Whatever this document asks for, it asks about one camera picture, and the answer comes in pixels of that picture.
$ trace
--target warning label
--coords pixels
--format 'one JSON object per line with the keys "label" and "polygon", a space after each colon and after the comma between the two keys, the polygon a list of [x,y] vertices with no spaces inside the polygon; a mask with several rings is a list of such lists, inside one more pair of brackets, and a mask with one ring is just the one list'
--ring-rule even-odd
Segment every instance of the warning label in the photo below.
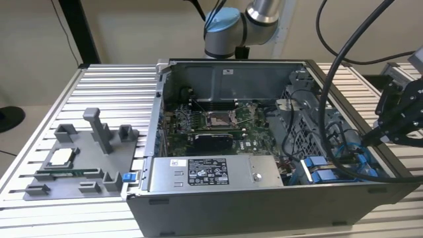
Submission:
{"label": "warning label", "polygon": [[188,184],[191,186],[229,184],[225,159],[188,160]]}

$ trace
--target floor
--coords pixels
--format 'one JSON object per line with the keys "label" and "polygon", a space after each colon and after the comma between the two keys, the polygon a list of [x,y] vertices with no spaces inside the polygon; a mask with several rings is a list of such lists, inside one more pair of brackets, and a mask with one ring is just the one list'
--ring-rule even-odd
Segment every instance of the floor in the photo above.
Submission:
{"label": "floor", "polygon": [[[12,130],[0,133],[0,150],[17,154],[39,123],[41,122],[51,105],[23,106],[25,111],[25,120]],[[0,177],[3,176],[15,156],[0,153]]]}

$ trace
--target circuit board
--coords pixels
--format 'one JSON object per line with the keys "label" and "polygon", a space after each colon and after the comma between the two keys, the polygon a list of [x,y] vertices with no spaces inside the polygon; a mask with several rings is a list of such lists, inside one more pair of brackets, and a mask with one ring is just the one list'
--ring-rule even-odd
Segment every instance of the circuit board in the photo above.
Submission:
{"label": "circuit board", "polygon": [[180,105],[167,112],[168,156],[279,155],[259,105],[240,102],[229,111],[192,111]]}

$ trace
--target green circuit board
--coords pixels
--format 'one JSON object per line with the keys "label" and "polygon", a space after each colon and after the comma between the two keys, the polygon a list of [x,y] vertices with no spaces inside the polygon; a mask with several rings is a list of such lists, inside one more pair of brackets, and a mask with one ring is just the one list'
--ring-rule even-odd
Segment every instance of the green circuit board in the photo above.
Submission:
{"label": "green circuit board", "polygon": [[[239,103],[232,111],[175,111],[168,118],[168,156],[279,155],[263,108],[257,103]],[[196,135],[229,134],[232,146],[224,150],[192,152]]]}

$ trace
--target motherboard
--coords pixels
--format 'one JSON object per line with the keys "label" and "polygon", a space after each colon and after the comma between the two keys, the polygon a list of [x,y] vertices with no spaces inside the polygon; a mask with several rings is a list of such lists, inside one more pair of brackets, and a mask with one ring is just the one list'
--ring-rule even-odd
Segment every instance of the motherboard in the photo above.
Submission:
{"label": "motherboard", "polygon": [[189,100],[167,111],[168,156],[279,155],[265,103]]}

